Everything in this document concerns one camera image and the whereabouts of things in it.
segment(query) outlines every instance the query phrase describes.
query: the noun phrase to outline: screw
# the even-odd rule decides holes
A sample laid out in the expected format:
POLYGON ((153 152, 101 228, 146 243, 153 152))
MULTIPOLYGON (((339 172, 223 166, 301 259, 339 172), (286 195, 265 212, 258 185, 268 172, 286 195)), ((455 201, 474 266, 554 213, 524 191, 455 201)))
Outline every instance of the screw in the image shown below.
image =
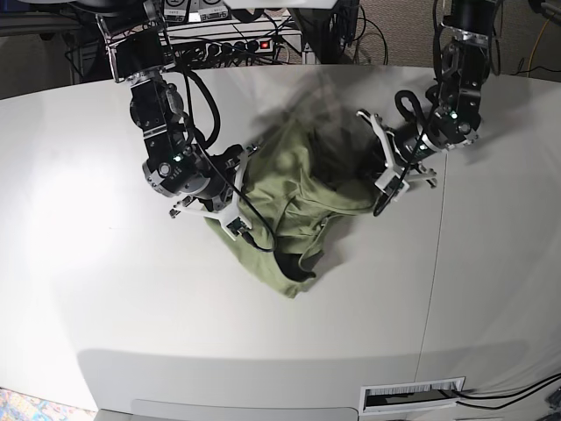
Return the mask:
POLYGON ((463 134, 469 133, 471 129, 472 127, 469 125, 469 123, 460 123, 458 125, 458 130, 463 134))

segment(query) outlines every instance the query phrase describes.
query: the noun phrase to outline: white table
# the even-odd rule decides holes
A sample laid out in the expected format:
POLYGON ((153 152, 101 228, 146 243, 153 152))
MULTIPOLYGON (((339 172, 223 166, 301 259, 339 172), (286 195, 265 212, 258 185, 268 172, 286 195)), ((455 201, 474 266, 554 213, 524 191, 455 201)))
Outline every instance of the white table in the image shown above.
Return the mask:
MULTIPOLYGON (((359 108, 396 125, 394 93, 431 83, 420 68, 201 76, 223 118, 213 153, 291 113, 335 138, 330 125, 363 124, 359 108)), ((504 76, 483 95, 480 143, 433 157, 437 189, 338 226, 325 275, 295 300, 247 274, 203 221, 169 218, 142 175, 126 86, 0 102, 0 387, 136 413, 142 400, 333 408, 357 407, 369 384, 466 376, 506 389, 559 371, 561 86, 504 76)), ((210 130, 200 96, 195 119, 210 130)), ((501 416, 539 417, 542 397, 501 416)))

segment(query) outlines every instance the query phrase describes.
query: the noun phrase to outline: carpet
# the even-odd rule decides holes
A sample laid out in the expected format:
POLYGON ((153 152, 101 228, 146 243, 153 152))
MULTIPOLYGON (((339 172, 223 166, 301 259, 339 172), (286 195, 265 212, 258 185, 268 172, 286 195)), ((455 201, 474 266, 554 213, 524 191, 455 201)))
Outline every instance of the carpet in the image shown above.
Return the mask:
POLYGON ((0 389, 0 421, 93 421, 96 413, 0 389))

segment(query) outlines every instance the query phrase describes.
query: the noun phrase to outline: green garment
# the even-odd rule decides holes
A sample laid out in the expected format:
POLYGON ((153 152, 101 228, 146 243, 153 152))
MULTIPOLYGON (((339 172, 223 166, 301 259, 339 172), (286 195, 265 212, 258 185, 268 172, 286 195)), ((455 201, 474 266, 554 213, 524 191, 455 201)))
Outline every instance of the green garment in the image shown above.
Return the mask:
MULTIPOLYGON (((379 196, 371 183, 349 176, 348 169, 337 161, 337 151, 327 152, 313 131, 291 120, 252 155, 243 185, 275 231, 275 253, 260 252, 241 236, 232 241, 217 221, 207 223, 249 272, 294 298, 316 282, 312 268, 323 255, 328 230, 343 216, 371 211, 379 196)), ((270 247, 265 226, 243 200, 239 207, 252 223, 255 242, 270 247)))

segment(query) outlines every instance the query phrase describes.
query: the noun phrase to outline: floor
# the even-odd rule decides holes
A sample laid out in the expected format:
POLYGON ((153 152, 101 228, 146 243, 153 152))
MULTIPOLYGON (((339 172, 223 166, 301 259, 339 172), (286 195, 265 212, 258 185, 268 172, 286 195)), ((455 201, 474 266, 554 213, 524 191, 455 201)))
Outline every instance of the floor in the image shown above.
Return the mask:
POLYGON ((0 389, 0 421, 92 421, 96 413, 0 389))

